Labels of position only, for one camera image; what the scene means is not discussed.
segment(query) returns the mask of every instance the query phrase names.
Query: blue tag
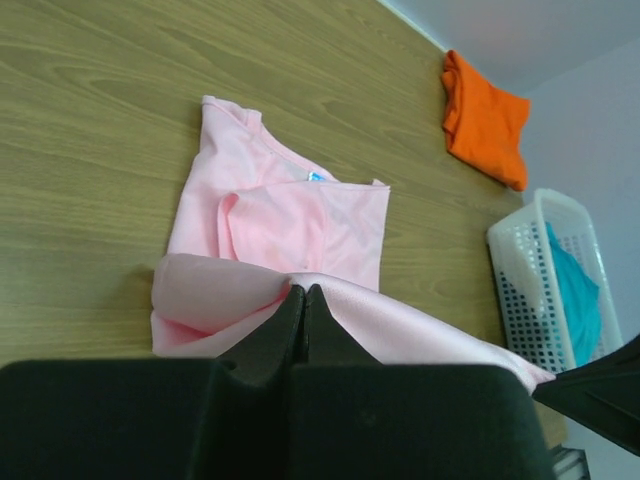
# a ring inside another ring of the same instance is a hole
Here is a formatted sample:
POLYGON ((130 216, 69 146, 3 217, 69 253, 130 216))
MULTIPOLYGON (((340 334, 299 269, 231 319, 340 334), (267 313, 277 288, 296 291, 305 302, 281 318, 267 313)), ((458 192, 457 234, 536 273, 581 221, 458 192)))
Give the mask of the blue tag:
POLYGON ((318 175, 316 172, 309 173, 309 178, 307 179, 310 182, 324 182, 325 178, 322 175, 318 175))

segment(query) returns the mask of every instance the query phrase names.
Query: teal cloth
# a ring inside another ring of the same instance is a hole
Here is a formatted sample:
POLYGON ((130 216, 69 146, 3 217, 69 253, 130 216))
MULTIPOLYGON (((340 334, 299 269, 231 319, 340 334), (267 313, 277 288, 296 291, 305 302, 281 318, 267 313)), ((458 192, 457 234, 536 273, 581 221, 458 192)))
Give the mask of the teal cloth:
POLYGON ((548 222, 547 234, 564 305, 564 315, 569 327, 573 355, 576 365, 580 367, 589 363, 600 339, 602 331, 602 319, 598 308, 600 287, 587 276, 573 255, 560 246, 548 222))

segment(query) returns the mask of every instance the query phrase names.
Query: pink t-shirt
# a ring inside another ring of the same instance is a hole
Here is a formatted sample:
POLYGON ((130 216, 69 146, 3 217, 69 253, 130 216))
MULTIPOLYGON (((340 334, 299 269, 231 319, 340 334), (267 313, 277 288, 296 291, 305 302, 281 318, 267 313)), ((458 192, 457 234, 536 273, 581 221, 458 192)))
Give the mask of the pink t-shirt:
POLYGON ((378 290, 389 187, 339 182, 280 144, 261 114, 203 98, 200 153, 168 253, 319 272, 378 290))

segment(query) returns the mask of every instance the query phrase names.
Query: wood grain surface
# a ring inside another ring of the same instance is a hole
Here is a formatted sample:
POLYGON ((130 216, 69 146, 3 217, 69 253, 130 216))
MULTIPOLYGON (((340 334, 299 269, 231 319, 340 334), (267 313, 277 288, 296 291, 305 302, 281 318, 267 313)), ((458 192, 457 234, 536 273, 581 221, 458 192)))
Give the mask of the wood grain surface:
POLYGON ((4 0, 0 19, 0 364, 149 355, 204 94, 391 185, 382 292, 504 342, 484 235, 521 198, 445 152, 442 53, 374 0, 4 0))

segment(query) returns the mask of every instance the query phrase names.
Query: laundry basket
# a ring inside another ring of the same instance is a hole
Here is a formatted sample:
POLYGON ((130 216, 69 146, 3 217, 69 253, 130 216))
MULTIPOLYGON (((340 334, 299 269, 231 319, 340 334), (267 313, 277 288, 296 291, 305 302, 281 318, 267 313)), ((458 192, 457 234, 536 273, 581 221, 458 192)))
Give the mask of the laundry basket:
POLYGON ((576 367, 545 223, 600 287, 602 331, 591 358, 622 346, 609 284, 587 210, 549 189, 487 232, 509 349, 531 363, 560 373, 576 367))

